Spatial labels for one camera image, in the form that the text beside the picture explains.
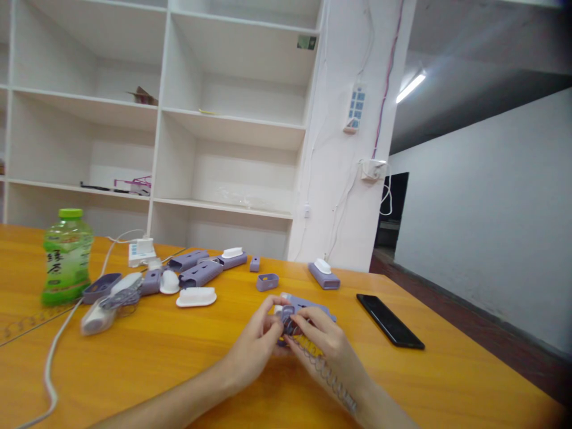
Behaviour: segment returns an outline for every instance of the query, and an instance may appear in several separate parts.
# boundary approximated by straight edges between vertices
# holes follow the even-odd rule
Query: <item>hand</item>
[[[290,302],[285,298],[269,295],[221,361],[229,377],[234,379],[234,393],[246,388],[258,378],[272,354],[283,355],[290,352],[276,345],[284,326],[279,317],[268,314],[274,305],[285,306],[290,305]]]
[[[362,362],[346,338],[344,331],[317,307],[301,309],[291,319],[296,322],[303,334],[322,351],[327,365],[332,369],[333,375],[342,382],[344,388],[347,389],[347,392],[357,402],[359,407],[360,401],[367,399],[369,392],[375,390],[377,385],[369,377]],[[316,369],[316,365],[304,355],[300,346],[291,337],[286,336],[285,340],[310,376],[330,396],[338,399],[332,388],[328,386],[326,379]]]

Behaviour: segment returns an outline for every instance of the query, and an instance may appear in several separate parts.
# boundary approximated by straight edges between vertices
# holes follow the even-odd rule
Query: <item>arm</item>
[[[228,354],[206,371],[184,383],[92,426],[107,428],[185,428],[225,399],[249,386],[262,372],[276,346],[283,326],[269,316],[273,305],[290,303],[269,296],[254,313]]]
[[[327,365],[343,383],[349,395],[356,401],[356,421],[365,428],[392,429],[417,428],[405,411],[389,394],[371,379],[350,345],[344,331],[318,308],[304,308],[291,319],[303,334],[324,354]],[[284,338],[290,349],[314,380],[335,400],[327,381],[316,370],[315,365],[304,354],[292,337]]]

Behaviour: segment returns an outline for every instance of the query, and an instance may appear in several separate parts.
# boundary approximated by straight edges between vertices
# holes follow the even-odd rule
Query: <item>red cable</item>
[[[377,144],[380,141],[380,133],[381,133],[381,119],[383,118],[383,108],[386,104],[387,92],[389,91],[389,78],[391,76],[391,71],[393,70],[393,61],[395,59],[395,47],[397,46],[397,37],[399,36],[399,29],[401,28],[401,18],[403,17],[403,4],[405,0],[401,0],[401,7],[399,11],[399,20],[397,21],[397,31],[395,32],[395,38],[393,39],[393,46],[391,47],[391,56],[389,60],[389,66],[387,68],[387,77],[386,77],[386,92],[383,95],[383,100],[381,102],[381,112],[380,112],[380,123],[377,126],[377,137],[375,138],[375,147],[374,147],[374,154],[371,157],[375,159],[375,154],[377,152]]]

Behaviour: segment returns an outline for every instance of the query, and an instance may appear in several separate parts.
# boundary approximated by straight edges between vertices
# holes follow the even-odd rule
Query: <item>wooden table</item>
[[[0,327],[41,310],[42,231],[0,226]],[[110,242],[98,238],[91,259],[97,278]],[[156,246],[164,258],[180,248]],[[124,272],[126,245],[117,245],[108,272]],[[242,265],[209,286],[210,307],[180,309],[176,296],[141,300],[136,312],[108,331],[82,337],[82,306],[63,334],[52,376],[60,395],[53,416],[38,427],[80,428],[175,386],[222,358],[267,293]],[[424,428],[546,427],[562,407],[439,315],[384,276],[335,270],[341,290],[323,291],[306,266],[262,259],[261,273],[280,276],[274,293],[324,304],[338,318],[369,373]],[[398,349],[359,306],[356,293],[376,294],[427,346]],[[13,428],[46,411],[42,374],[64,316],[0,348],[1,427]],[[206,413],[196,427],[355,427],[345,411],[295,359],[272,358],[248,389]]]

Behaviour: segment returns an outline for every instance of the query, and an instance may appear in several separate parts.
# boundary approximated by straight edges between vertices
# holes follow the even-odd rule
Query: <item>black phone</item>
[[[357,294],[356,297],[395,346],[425,349],[425,344],[377,296]]]

